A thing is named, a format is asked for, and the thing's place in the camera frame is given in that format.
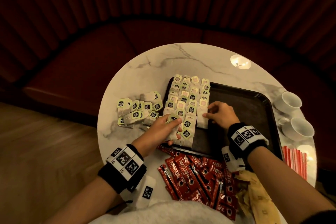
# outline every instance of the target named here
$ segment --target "white teacup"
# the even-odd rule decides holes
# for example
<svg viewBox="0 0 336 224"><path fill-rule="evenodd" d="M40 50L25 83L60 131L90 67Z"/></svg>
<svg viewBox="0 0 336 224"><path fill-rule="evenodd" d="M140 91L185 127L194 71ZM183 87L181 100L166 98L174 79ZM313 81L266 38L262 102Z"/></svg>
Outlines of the white teacup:
<svg viewBox="0 0 336 224"><path fill-rule="evenodd" d="M315 134L313 126L301 118L292 118L289 122L283 124L281 129L286 137L294 141L309 139Z"/></svg>
<svg viewBox="0 0 336 224"><path fill-rule="evenodd" d="M302 101L294 93L285 91L275 99L274 106L279 111L291 113L302 106Z"/></svg>

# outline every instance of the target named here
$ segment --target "tufted sofa backrest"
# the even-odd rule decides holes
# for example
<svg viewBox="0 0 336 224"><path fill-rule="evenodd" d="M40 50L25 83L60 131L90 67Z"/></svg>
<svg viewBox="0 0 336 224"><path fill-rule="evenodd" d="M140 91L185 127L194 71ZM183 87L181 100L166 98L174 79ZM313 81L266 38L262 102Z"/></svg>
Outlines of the tufted sofa backrest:
<svg viewBox="0 0 336 224"><path fill-rule="evenodd" d="M15 82L79 29L141 14L260 35L336 80L336 0L0 0L0 76Z"/></svg>

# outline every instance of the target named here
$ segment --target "red leather sofa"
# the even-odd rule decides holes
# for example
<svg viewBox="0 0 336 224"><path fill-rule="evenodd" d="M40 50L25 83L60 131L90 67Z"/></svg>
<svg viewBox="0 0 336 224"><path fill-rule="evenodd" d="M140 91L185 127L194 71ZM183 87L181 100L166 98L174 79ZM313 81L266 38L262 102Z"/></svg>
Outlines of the red leather sofa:
<svg viewBox="0 0 336 224"><path fill-rule="evenodd" d="M180 42L237 52L299 95L318 166L336 170L336 0L0 0L1 96L97 116L126 62Z"/></svg>

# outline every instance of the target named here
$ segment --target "left hand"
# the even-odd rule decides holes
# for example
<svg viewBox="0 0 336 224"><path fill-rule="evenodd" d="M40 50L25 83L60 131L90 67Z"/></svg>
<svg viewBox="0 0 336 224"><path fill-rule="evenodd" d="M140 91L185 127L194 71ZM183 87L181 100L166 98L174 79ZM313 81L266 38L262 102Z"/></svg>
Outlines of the left hand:
<svg viewBox="0 0 336 224"><path fill-rule="evenodd" d="M168 117L169 114L157 118L154 124L145 133L132 142L132 145L136 147L143 158L147 157L156 149L158 145L163 143L172 129L182 122L181 118L179 118L168 124L165 124ZM173 141L170 140L167 143L168 145L172 145Z"/></svg>

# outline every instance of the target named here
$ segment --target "white marble tabletop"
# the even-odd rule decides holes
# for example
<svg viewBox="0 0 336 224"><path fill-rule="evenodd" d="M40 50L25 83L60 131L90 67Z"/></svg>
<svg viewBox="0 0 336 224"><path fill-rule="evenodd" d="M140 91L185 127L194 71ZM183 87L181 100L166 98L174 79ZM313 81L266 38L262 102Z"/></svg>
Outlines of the white marble tabletop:
<svg viewBox="0 0 336 224"><path fill-rule="evenodd" d="M134 129L117 125L117 100L126 97L139 99L141 93L153 90L157 90L163 97L170 78L175 74L197 75L211 82L260 92L271 102L285 91L285 88L273 76L253 62L249 69L234 67L230 62L230 57L235 54L207 44L168 44L148 50L124 65L110 81L100 104L97 130L103 162L117 145L131 143L143 133L138 125ZM290 118L275 108L273 111L277 123L283 117ZM300 110L294 112L292 117L304 118ZM278 132L282 146L297 148L300 145L310 145L315 149L312 138L295 143L282 134L279 124ZM157 181L157 189L152 194L152 197L157 200L171 200L165 189L164 181L157 171L157 168L168 157L167 154L156 150L154 154L145 159L146 174ZM313 150L309 153L307 163L307 180L312 186L315 186L316 171L317 160L315 150Z"/></svg>

